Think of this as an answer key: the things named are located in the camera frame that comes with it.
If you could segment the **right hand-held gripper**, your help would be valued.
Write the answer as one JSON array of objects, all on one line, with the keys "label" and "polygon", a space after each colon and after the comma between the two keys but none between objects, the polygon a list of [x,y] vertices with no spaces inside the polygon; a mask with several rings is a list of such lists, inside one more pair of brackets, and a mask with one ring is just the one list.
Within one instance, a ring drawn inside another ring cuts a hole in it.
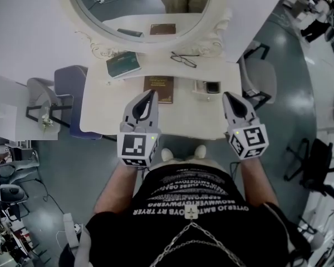
[{"label": "right hand-held gripper", "polygon": [[233,151],[240,160],[260,157],[268,147],[268,135],[251,103],[232,92],[224,92],[222,101]]}]

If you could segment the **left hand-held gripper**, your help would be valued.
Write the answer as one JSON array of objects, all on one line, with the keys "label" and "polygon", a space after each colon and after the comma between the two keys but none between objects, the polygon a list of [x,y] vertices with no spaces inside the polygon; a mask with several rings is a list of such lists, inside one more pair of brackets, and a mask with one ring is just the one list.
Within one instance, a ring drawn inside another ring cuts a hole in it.
[{"label": "left hand-held gripper", "polygon": [[159,138],[158,93],[147,90],[125,107],[124,119],[117,134],[117,156],[126,166],[149,167]]}]

